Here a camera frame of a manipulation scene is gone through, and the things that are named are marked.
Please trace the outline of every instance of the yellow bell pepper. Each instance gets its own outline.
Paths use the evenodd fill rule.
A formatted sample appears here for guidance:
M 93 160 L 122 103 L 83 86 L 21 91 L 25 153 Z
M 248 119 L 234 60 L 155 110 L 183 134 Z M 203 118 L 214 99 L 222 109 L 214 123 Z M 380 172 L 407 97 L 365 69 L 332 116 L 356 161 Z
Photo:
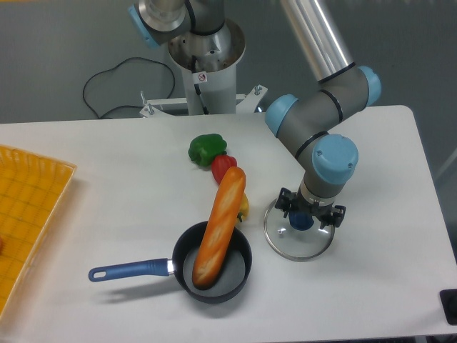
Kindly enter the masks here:
M 249 200 L 245 193 L 245 194 L 243 194 L 243 197 L 241 198 L 241 205 L 240 205 L 240 209 L 238 212 L 238 222 L 241 223 L 244 220 L 246 220 L 248 215 L 249 215 Z

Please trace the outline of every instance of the green bell pepper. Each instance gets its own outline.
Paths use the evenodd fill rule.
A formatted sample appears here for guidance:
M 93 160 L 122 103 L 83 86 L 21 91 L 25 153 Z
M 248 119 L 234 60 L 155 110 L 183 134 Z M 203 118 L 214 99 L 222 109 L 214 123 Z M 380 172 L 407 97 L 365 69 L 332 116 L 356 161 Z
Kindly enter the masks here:
M 227 142 L 220 134 L 202 134 L 191 141 L 189 157 L 199 166 L 210 166 L 218 155 L 222 155 L 227 148 Z

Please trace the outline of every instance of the red bell pepper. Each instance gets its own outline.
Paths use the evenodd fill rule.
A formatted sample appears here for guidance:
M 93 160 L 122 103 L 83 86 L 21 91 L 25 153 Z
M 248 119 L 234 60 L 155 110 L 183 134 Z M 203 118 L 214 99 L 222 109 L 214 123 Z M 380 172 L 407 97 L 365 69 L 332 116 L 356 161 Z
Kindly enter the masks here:
M 222 178 L 231 166 L 236 166 L 235 157 L 229 155 L 218 155 L 213 160 L 211 163 L 211 171 L 218 184 L 221 183 Z

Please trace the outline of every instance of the small saucepan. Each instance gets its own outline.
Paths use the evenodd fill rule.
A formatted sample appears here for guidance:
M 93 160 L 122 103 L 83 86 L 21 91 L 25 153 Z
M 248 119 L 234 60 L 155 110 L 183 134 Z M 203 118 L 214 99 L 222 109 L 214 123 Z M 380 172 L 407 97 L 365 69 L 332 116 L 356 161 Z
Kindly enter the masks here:
M 171 259 L 151 259 L 93 268 L 89 272 L 89 279 L 92 282 L 100 282 L 139 275 L 167 277 L 174 274 L 191 297 L 209 304 L 226 302 L 241 291 L 248 279 L 252 265 L 251 247 L 245 236 L 235 228 L 216 283 L 206 290 L 195 288 L 192 283 L 192 269 L 207 223 L 201 222 L 187 229 L 179 237 Z

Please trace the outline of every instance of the blue joint cap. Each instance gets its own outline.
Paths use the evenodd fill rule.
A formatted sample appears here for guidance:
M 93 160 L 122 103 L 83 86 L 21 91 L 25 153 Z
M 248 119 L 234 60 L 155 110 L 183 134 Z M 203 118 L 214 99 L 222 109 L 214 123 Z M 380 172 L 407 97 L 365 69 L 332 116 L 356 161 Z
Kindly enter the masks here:
M 368 82 L 368 101 L 366 102 L 366 106 L 371 106 L 381 96 L 381 80 L 372 68 L 360 66 L 359 69 L 365 74 L 366 81 Z
M 292 94 L 283 95 L 277 98 L 266 110 L 265 123 L 276 137 L 284 117 L 297 101 L 298 99 Z
M 300 211 L 289 212 L 288 222 L 291 227 L 299 231 L 306 231 L 314 225 L 313 217 L 310 214 Z
M 324 136 L 314 146 L 314 170 L 329 184 L 345 184 L 352 177 L 357 162 L 357 146 L 340 134 Z
M 129 14 L 141 37 L 146 42 L 146 45 L 151 49 L 159 47 L 160 45 L 154 40 L 154 38 L 152 38 L 151 34 L 148 32 L 148 29 L 144 26 L 143 22 L 141 21 L 141 18 L 135 9 L 135 5 L 131 5 L 129 7 Z

